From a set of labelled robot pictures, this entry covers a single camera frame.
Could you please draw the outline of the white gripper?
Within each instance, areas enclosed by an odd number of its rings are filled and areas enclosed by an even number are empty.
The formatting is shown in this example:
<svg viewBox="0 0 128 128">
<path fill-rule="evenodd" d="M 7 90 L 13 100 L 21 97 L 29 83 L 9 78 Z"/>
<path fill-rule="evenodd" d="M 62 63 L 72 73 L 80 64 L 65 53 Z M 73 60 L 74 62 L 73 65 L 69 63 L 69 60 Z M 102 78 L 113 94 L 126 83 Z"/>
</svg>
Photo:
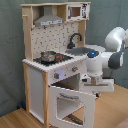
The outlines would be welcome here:
<svg viewBox="0 0 128 128">
<path fill-rule="evenodd" d="M 103 79 L 102 77 L 89 77 L 83 74 L 80 78 L 80 89 L 92 92 L 113 92 L 114 80 Z"/>
</svg>

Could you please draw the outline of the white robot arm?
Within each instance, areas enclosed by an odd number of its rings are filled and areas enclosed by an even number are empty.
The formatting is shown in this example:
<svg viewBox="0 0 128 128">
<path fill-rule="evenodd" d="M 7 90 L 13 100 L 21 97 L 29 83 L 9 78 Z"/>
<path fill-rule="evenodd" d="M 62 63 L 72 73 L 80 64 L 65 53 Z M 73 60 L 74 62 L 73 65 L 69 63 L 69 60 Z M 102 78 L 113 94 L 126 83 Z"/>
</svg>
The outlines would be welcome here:
<svg viewBox="0 0 128 128">
<path fill-rule="evenodd" d="M 114 28 L 105 38 L 113 52 L 89 52 L 86 58 L 87 73 L 80 78 L 80 89 L 92 92 L 113 92 L 114 80 L 103 79 L 103 68 L 119 69 L 123 65 L 124 50 L 128 48 L 128 29 Z"/>
</svg>

